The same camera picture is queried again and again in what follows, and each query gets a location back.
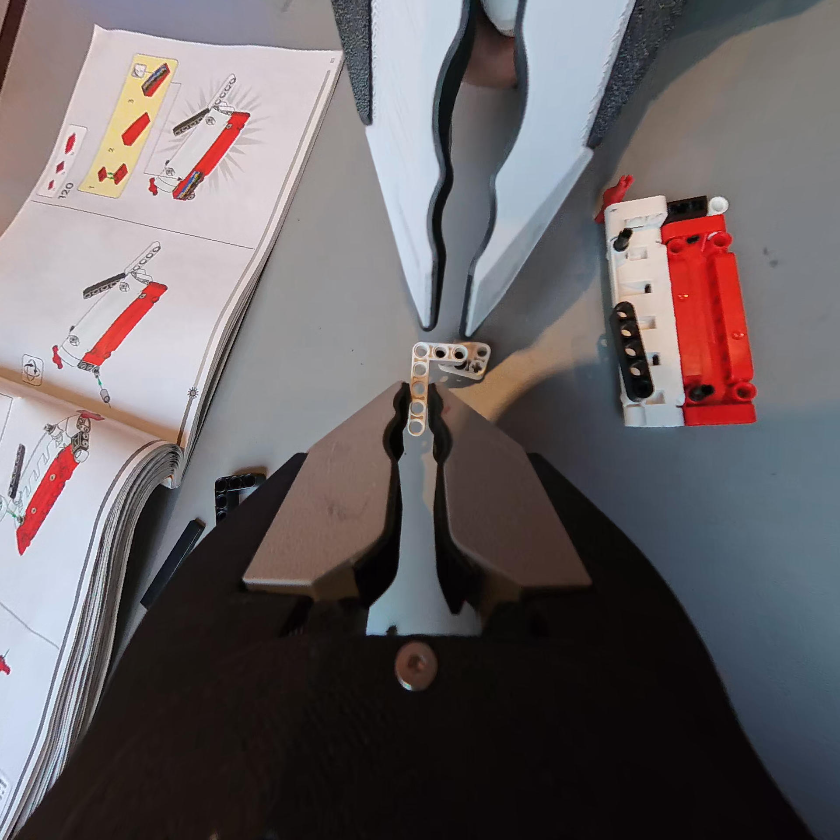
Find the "open instruction booklet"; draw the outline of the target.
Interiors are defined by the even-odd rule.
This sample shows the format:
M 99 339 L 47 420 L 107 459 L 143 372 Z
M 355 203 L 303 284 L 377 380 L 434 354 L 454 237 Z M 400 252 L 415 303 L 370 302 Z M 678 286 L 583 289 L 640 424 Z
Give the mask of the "open instruction booklet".
M 96 27 L 2 235 L 2 838 L 90 726 L 136 523 L 181 483 L 342 63 Z

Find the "person's right hand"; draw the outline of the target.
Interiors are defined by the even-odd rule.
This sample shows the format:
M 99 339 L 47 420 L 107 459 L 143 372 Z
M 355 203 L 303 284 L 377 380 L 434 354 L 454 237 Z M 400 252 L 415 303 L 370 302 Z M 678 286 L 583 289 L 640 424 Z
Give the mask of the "person's right hand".
M 476 88 L 513 89 L 518 85 L 516 42 L 479 15 L 463 83 Z

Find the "white L-shaped brick beam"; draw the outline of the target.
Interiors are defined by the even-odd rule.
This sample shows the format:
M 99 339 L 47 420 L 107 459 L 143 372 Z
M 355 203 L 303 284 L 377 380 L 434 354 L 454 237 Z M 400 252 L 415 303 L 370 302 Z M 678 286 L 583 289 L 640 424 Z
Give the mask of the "white L-shaped brick beam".
M 455 368 L 455 363 L 469 362 L 469 351 L 462 343 L 417 342 L 413 346 L 407 431 L 413 437 L 425 433 L 427 425 L 427 396 L 429 372 L 433 364 Z

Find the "small red connector pin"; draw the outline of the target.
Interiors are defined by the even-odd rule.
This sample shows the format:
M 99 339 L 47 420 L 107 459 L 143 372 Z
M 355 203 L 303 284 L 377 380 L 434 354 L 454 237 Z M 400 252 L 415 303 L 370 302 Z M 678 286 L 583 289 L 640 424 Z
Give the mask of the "small red connector pin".
M 617 182 L 607 187 L 602 195 L 602 206 L 595 216 L 597 224 L 604 224 L 606 209 L 614 204 L 621 203 L 629 188 L 634 184 L 634 177 L 630 174 L 621 175 Z

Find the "small white curved brick piece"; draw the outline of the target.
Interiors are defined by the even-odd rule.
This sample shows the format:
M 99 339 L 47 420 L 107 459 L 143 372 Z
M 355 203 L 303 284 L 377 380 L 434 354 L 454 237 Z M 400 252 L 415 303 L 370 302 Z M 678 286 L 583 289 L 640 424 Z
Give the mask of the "small white curved brick piece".
M 481 342 L 435 345 L 438 383 L 463 388 L 481 382 L 487 373 L 490 354 L 490 346 Z

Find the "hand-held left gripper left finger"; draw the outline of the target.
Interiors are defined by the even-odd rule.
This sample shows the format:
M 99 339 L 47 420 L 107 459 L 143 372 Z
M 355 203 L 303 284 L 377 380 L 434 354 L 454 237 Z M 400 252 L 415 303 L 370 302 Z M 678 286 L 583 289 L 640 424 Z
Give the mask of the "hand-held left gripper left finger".
M 249 590 L 365 608 L 387 590 L 407 408 L 408 384 L 396 382 L 310 447 L 244 574 Z

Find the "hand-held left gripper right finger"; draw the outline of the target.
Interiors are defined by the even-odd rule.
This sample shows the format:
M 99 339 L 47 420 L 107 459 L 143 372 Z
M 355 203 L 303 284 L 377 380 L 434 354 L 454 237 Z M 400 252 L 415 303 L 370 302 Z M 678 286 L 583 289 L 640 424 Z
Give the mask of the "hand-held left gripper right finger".
M 524 449 L 445 387 L 429 392 L 437 577 L 448 609 L 578 592 L 591 576 Z

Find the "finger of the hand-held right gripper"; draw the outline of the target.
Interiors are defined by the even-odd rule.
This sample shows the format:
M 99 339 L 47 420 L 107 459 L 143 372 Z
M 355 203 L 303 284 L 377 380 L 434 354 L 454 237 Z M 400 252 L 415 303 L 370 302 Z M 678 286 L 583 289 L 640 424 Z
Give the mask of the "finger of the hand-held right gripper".
M 518 133 L 494 175 L 463 317 L 473 335 L 504 297 L 592 157 L 587 145 L 635 2 L 520 2 Z
M 424 330 L 438 321 L 453 185 L 450 127 L 476 3 L 373 1 L 372 121 L 366 129 L 408 290 Z

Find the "red and white brick panel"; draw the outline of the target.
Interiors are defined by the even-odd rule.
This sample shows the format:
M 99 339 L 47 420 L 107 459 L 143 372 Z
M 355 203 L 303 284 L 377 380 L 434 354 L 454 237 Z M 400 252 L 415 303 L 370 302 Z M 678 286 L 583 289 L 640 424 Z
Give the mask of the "red and white brick panel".
M 657 195 L 624 199 L 605 211 L 610 315 L 620 301 L 633 304 L 654 382 L 653 395 L 635 403 L 621 376 L 626 427 L 756 422 L 753 357 L 728 208 L 724 196 Z

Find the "black straight brick beam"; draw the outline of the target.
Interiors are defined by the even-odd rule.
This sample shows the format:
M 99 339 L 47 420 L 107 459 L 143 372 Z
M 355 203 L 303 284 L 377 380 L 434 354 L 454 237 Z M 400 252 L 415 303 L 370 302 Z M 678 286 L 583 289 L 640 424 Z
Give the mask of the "black straight brick beam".
M 630 401 L 640 403 L 653 395 L 655 387 L 642 329 L 633 304 L 628 301 L 618 302 L 612 310 L 609 323 L 624 392 Z

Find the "black flat brick bar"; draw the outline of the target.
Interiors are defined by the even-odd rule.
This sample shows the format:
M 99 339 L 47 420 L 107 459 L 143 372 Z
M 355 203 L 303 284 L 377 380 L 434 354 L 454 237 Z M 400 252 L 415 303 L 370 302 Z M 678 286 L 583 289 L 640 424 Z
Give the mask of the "black flat brick bar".
M 205 530 L 205 522 L 193 519 L 187 523 L 174 547 L 156 572 L 152 582 L 140 599 L 143 608 L 150 608 L 161 595 L 172 576 L 179 569 L 186 557 L 193 551 Z

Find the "black L-shaped brick beam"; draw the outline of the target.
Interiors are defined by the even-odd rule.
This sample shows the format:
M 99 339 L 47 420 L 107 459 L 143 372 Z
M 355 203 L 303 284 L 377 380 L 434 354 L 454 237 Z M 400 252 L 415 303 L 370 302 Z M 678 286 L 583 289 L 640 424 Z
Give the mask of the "black L-shaped brick beam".
M 215 522 L 218 525 L 266 480 L 264 472 L 248 472 L 216 479 L 214 484 Z

